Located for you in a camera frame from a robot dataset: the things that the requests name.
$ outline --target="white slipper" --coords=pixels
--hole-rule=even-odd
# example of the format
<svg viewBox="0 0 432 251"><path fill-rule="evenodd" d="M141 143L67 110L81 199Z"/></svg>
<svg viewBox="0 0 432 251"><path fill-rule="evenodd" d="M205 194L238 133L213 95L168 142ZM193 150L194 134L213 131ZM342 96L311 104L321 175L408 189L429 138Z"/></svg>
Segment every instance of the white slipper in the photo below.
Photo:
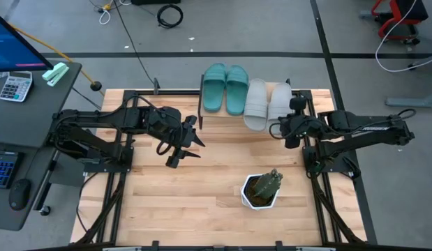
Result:
<svg viewBox="0 0 432 251"><path fill-rule="evenodd" d="M267 125L267 87L262 79L252 79L246 94L245 125L254 131L263 131Z"/></svg>
<svg viewBox="0 0 432 251"><path fill-rule="evenodd" d="M292 89L289 84L279 83L274 87L269 104L267 130L273 123L279 123L278 117L293 113L293 110L290 109L290 99L292 99ZM279 125L273 125L271 133L281 136Z"/></svg>

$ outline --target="gray floor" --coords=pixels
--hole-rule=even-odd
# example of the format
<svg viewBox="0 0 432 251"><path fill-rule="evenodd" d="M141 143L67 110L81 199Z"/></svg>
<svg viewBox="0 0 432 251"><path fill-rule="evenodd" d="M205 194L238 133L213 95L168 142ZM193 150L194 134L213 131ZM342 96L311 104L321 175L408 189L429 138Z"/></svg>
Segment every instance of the gray floor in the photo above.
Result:
<svg viewBox="0 0 432 251"><path fill-rule="evenodd" d="M357 17L374 0L317 0L317 3L331 52L374 53L380 42L378 26ZM432 0L424 3L431 18L419 26L421 44L407 47L398 42L388 43L381 52L432 53ZM86 0L21 0L12 12L9 11L11 4L9 0L0 0L0 14L12 14L11 23L63 52L132 52L115 10L110 23L101 26L99 14ZM185 13L184 21L171 30L158 27L154 17L136 6L120 8L139 52L189 52L191 49L194 52L322 52L307 0L183 0L180 6ZM159 6L145 8L156 12ZM49 52L34 45L41 52ZM151 87L137 59L75 60L101 81L105 89ZM219 61L242 65L251 78L283 81L290 77L295 88L331 88L324 59L142 60L163 88L198 87L200 74ZM404 68L410 62L382 60L393 69ZM432 66L392 74L380 69L373 59L334 59L334 67L345 107L356 114L397 113L400 109L384 105L386 97L421 97L432 92ZM88 85L80 76L75 87L101 103L102 97L90 91ZM93 109L76 93L70 95L66 108ZM432 248L432 109L418 109L418 115L408 125L416 134L409 145L373 146L358 150L357 154L379 244ZM19 232L0 230L1 250L67 244L77 196L77 188L54 186L47 201L53 208L52 214L42 218L32 213Z"/></svg>

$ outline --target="teal slipper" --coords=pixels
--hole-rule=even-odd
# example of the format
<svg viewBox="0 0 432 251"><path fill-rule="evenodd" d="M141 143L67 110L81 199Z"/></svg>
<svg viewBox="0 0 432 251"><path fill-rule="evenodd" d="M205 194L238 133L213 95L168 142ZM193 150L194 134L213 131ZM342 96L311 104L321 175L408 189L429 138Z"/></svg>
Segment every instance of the teal slipper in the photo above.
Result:
<svg viewBox="0 0 432 251"><path fill-rule="evenodd" d="M226 69L223 63L215 63L204 73L203 107L208 112L218 112L222 107L226 85Z"/></svg>
<svg viewBox="0 0 432 251"><path fill-rule="evenodd" d="M241 115L244 112L248 91L248 75L240 66L231 66L227 73L227 112Z"/></svg>

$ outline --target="succulent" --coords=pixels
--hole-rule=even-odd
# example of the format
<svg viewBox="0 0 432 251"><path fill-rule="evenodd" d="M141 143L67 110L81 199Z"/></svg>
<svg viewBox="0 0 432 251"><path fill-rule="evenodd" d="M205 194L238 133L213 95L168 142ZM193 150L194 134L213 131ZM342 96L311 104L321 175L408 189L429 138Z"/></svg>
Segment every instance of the succulent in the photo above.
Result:
<svg viewBox="0 0 432 251"><path fill-rule="evenodd" d="M263 199L268 199L273 196L281 186L281 179L283 179L283 175L278 173L276 169L273 169L270 173L263 174L253 187L255 197L258 196Z"/></svg>

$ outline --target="red chair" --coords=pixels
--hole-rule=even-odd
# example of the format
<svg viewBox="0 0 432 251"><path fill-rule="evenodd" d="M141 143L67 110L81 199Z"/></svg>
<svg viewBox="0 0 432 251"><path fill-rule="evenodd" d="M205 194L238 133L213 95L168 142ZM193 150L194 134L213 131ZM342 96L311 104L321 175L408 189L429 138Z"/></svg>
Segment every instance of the red chair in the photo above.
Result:
<svg viewBox="0 0 432 251"><path fill-rule="evenodd" d="M391 0L389 2L389 5L391 7L390 13L377 13L375 10L383 1L384 0L377 0L374 7L372 7L371 9L371 14L372 16L375 16L375 21L382 24L382 27L378 31L378 35L381 38L384 38L387 32L395 24L402 20L402 18L410 10L412 3L414 2L414 0ZM392 31L392 34L387 36L387 39L404 40L405 43L412 43L414 45L420 43L420 41L416 39L418 33L414 25L419 24L427 18L428 13L426 12L424 3L422 2L422 0L417 0L410 14L408 14L408 16L402 21L402 23L399 24L399 26L404 24L405 30L402 30L402 28L398 29L398 27L396 27Z"/></svg>

